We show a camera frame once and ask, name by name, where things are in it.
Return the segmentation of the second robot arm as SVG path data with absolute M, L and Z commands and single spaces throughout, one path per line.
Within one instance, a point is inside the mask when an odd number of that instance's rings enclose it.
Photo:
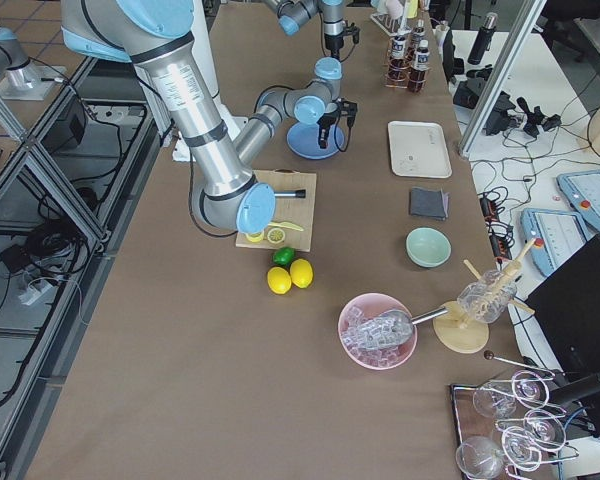
M 264 4 L 276 14 L 278 24 L 287 36 L 295 35 L 311 19 L 319 17 L 324 48 L 332 58 L 343 61 L 340 52 L 344 48 L 346 37 L 352 37 L 353 47 L 359 43 L 360 28 L 345 20 L 343 1 L 265 0 Z

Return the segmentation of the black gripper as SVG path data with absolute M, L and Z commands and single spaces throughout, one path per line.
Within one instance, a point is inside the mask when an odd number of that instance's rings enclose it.
M 338 121 L 338 111 L 326 112 L 317 122 L 319 126 L 318 145 L 320 148 L 329 146 L 329 132 Z

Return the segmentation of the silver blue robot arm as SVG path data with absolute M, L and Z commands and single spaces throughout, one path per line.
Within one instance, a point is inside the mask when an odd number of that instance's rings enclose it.
M 341 1 L 272 1 L 269 4 L 288 35 L 316 15 L 323 17 L 329 56 L 316 62 L 303 89 L 275 89 L 258 102 L 237 137 L 221 116 L 200 70 L 205 59 L 194 53 L 195 24 L 204 24 L 198 1 L 64 1 L 65 45 L 76 53 L 131 63 L 145 71 L 201 170 L 202 184 L 191 184 L 192 217 L 209 226 L 256 234 L 274 217 L 273 188 L 257 180 L 254 157 L 277 127 L 294 118 L 316 124 L 335 107 L 342 78 L 344 4 Z

